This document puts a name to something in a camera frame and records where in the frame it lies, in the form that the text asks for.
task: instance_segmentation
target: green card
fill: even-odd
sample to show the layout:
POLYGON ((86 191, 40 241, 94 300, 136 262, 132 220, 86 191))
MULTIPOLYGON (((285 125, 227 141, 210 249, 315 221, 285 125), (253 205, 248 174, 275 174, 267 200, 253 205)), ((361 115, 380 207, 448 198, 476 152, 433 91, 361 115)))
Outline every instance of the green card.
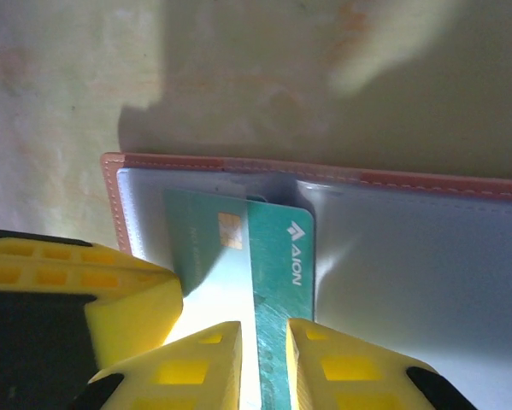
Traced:
POLYGON ((193 321, 202 325, 200 315, 208 325, 240 320, 241 408, 290 408, 285 325, 290 317, 313 319, 312 215, 182 190, 166 190, 164 199, 174 270, 185 294, 176 327, 192 330, 193 321))

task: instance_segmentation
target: card chip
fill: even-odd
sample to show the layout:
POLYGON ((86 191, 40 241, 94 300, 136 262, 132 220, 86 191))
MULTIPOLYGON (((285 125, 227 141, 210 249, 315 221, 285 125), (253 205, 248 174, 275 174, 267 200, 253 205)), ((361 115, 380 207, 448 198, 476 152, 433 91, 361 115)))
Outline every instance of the card chip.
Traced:
POLYGON ((220 240, 223 246, 242 249, 242 221, 238 215, 218 213, 220 240))

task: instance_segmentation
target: leather edge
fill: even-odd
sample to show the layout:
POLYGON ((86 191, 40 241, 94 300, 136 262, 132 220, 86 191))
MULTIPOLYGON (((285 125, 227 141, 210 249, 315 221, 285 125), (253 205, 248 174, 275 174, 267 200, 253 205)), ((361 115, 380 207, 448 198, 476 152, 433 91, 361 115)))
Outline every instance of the leather edge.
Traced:
POLYGON ((439 192, 453 196, 486 197, 512 201, 512 180, 508 179, 375 171, 290 161, 118 152, 103 154, 100 163, 108 191, 117 243, 119 249, 128 254, 132 253, 132 249, 127 235, 117 182, 117 171, 123 167, 232 173, 293 173, 315 182, 372 185, 396 190, 439 192))

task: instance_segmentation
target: card holder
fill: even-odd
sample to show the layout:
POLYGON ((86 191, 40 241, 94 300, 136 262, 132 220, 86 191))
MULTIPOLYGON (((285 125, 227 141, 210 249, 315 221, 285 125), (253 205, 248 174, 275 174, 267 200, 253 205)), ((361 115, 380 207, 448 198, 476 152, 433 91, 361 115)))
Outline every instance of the card holder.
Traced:
POLYGON ((165 187, 308 209, 317 322, 512 408, 512 181, 130 154, 103 171, 121 249, 165 267, 165 187))

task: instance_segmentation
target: black rubber grip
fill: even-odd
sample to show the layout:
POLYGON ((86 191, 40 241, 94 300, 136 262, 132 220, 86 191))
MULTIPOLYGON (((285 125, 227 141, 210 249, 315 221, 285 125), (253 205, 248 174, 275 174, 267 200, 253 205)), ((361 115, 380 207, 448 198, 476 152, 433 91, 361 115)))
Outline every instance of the black rubber grip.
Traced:
POLYGON ((69 410, 100 410, 124 378, 123 374, 112 373, 88 384, 83 392, 75 397, 69 410))
POLYGON ((90 295, 0 291, 0 409, 65 408, 97 372, 90 295))
POLYGON ((444 376, 412 366, 406 374, 436 410, 476 410, 444 376))
POLYGON ((30 239, 33 241, 40 242, 52 242, 52 243, 63 243, 64 245, 75 245, 91 247, 92 243, 81 241, 79 239, 70 239, 67 237, 50 237, 48 235, 38 235, 35 233, 15 232, 15 231, 4 231, 0 229, 0 239, 2 237, 18 237, 19 239, 30 239))

